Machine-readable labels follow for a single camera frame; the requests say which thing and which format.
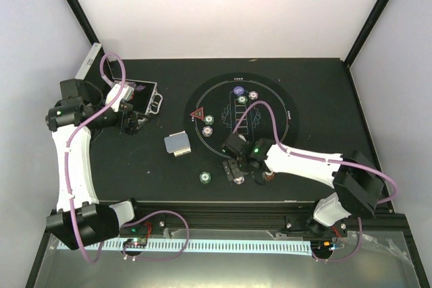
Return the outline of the purple round button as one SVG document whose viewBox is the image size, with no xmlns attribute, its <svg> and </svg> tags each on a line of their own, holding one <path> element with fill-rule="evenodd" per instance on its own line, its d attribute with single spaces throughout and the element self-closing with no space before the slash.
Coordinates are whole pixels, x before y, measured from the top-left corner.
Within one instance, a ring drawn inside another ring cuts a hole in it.
<svg viewBox="0 0 432 288">
<path fill-rule="evenodd" d="M 245 92 L 245 89 L 244 89 L 242 86 L 236 86 L 236 87 L 233 89 L 233 93 L 234 93 L 236 96 L 242 96 L 242 95 L 244 94 L 244 92 Z"/>
</svg>

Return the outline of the blue white poker chip stack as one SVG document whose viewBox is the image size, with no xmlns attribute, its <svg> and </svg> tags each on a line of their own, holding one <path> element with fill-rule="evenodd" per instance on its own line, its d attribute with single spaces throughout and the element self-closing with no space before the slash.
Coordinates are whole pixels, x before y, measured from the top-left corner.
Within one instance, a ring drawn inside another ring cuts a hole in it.
<svg viewBox="0 0 432 288">
<path fill-rule="evenodd" d="M 235 178 L 234 179 L 234 183 L 238 184 L 238 185 L 244 183 L 244 177 L 237 177 L 237 178 Z"/>
</svg>

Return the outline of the blue playing card deck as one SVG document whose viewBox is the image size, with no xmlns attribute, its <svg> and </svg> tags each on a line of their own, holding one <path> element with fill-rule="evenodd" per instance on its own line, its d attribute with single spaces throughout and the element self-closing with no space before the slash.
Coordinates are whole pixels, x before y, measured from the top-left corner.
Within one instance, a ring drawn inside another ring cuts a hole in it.
<svg viewBox="0 0 432 288">
<path fill-rule="evenodd" d="M 185 131 L 170 134 L 164 138 L 164 143 L 166 151 L 175 157 L 191 153 L 189 137 Z"/>
</svg>

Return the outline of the orange black poker chip stack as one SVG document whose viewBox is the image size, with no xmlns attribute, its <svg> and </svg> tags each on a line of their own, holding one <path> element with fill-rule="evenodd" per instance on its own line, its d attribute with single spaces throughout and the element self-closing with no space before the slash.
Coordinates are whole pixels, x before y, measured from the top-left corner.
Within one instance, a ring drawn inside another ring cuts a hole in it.
<svg viewBox="0 0 432 288">
<path fill-rule="evenodd" d="M 265 181 L 271 181 L 274 178 L 273 172 L 264 172 Z"/>
</svg>

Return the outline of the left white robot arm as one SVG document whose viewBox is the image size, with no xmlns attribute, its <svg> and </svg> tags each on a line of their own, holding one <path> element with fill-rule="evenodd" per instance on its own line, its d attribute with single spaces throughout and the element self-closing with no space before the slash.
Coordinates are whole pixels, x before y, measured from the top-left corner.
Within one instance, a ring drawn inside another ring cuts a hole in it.
<svg viewBox="0 0 432 288">
<path fill-rule="evenodd" d="M 57 150 L 59 195 L 47 229 L 71 250 L 101 243 L 144 228 L 145 217 L 130 198 L 101 204 L 90 166 L 90 142 L 95 131 L 118 127 L 134 135 L 148 121 L 157 83 L 116 80 L 100 89 L 87 80 L 60 83 L 61 99 L 45 117 Z"/>
</svg>

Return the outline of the round black poker mat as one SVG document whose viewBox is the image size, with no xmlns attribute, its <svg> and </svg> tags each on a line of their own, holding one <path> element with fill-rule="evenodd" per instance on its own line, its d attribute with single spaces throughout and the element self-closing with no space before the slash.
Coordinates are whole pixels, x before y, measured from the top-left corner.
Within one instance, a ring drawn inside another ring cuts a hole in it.
<svg viewBox="0 0 432 288">
<path fill-rule="evenodd" d="M 236 86 L 242 86 L 248 101 L 240 104 L 233 93 Z M 248 93 L 256 91 L 259 97 L 250 100 Z M 267 108 L 252 106 L 257 101 L 265 101 L 275 116 L 277 134 L 282 144 L 296 143 L 300 122 L 297 106 L 292 97 L 279 84 L 269 78 L 248 73 L 224 74 L 207 80 L 191 95 L 184 111 L 184 129 L 188 134 L 192 152 L 204 162 L 220 165 L 229 156 L 221 146 L 227 137 L 236 131 L 247 140 L 256 142 L 260 138 L 274 139 L 273 125 Z M 203 107 L 206 115 L 214 116 L 213 135 L 204 137 L 204 120 L 194 119 L 190 113 Z"/>
</svg>

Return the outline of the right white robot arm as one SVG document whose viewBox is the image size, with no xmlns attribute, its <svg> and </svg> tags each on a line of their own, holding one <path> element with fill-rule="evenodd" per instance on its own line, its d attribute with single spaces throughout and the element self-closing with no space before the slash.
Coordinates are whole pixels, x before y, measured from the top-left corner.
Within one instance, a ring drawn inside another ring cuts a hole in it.
<svg viewBox="0 0 432 288">
<path fill-rule="evenodd" d="M 314 203 L 314 209 L 300 221 L 292 221 L 297 233 L 323 237 L 336 223 L 348 218 L 368 219 L 381 203 L 384 177 L 356 152 L 353 159 L 342 154 L 323 154 L 300 150 L 275 140 L 246 140 L 230 134 L 221 147 L 229 158 L 223 162 L 227 178 L 241 184 L 251 176 L 265 184 L 277 174 L 290 174 L 313 180 L 333 190 Z"/>
</svg>

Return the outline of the red triangular marker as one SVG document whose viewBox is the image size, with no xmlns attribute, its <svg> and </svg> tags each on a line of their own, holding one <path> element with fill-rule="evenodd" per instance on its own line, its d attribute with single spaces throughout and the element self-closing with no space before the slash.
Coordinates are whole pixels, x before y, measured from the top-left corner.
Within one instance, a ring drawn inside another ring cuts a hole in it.
<svg viewBox="0 0 432 288">
<path fill-rule="evenodd" d="M 203 121 L 205 119 L 204 108 L 200 107 L 200 108 L 196 109 L 195 111 L 190 113 L 190 116 L 194 119 L 199 119 L 199 120 Z"/>
</svg>

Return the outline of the green poker chip stack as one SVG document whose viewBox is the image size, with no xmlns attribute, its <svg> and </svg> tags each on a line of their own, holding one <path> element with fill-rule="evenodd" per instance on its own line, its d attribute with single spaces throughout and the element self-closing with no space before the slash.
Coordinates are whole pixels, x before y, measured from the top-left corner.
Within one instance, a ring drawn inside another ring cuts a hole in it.
<svg viewBox="0 0 432 288">
<path fill-rule="evenodd" d="M 203 171 L 200 175 L 199 175 L 199 179 L 200 182 L 202 184 L 208 184 L 211 182 L 211 174 L 207 171 Z"/>
</svg>

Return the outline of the blue chips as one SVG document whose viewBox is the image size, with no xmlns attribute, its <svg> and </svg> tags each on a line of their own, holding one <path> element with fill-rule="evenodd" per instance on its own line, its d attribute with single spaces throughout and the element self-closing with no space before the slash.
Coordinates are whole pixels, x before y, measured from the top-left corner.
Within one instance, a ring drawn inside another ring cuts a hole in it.
<svg viewBox="0 0 432 288">
<path fill-rule="evenodd" d="M 248 97 L 250 100 L 256 100 L 259 97 L 259 94 L 256 91 L 251 91 L 248 93 Z"/>
<path fill-rule="evenodd" d="M 206 125 L 202 129 L 202 135 L 204 137 L 210 137 L 213 135 L 213 128 L 210 125 Z"/>
</svg>

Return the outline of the black aluminium rail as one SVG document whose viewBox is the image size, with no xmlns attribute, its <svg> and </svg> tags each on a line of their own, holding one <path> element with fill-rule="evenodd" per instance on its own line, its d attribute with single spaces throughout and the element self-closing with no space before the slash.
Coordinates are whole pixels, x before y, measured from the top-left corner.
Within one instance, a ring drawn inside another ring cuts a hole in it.
<svg viewBox="0 0 432 288">
<path fill-rule="evenodd" d="M 410 235 L 411 230 L 404 214 L 392 212 L 387 206 L 379 207 L 371 218 L 362 217 L 362 224 L 354 216 L 338 221 L 335 229 L 321 230 L 314 234 L 306 227 L 312 219 L 315 204 L 312 202 L 264 203 L 264 202 L 137 202 L 134 204 L 137 221 L 152 212 L 161 210 L 161 215 L 150 216 L 153 233 L 164 228 L 180 229 L 183 222 L 169 214 L 171 210 L 183 216 L 191 229 L 221 230 L 270 230 L 281 231 L 290 236 L 331 237 L 336 232 L 357 231 L 360 227 L 366 232 L 389 231 Z"/>
</svg>

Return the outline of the aluminium poker case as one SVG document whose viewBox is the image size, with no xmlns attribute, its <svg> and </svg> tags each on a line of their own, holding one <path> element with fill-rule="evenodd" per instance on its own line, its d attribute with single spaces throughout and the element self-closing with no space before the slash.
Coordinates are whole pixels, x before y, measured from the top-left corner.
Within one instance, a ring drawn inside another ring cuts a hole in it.
<svg viewBox="0 0 432 288">
<path fill-rule="evenodd" d="M 121 67 L 119 62 L 108 56 L 100 70 L 100 62 L 104 56 L 102 44 L 93 43 L 75 78 L 82 80 L 88 88 L 91 101 L 98 107 L 104 107 L 118 93 L 112 90 L 114 84 L 121 82 Z M 132 109 L 143 114 L 147 119 L 159 113 L 163 96 L 158 93 L 157 83 L 144 80 L 126 79 L 122 93 L 133 88 L 134 91 L 125 100 Z"/>
</svg>

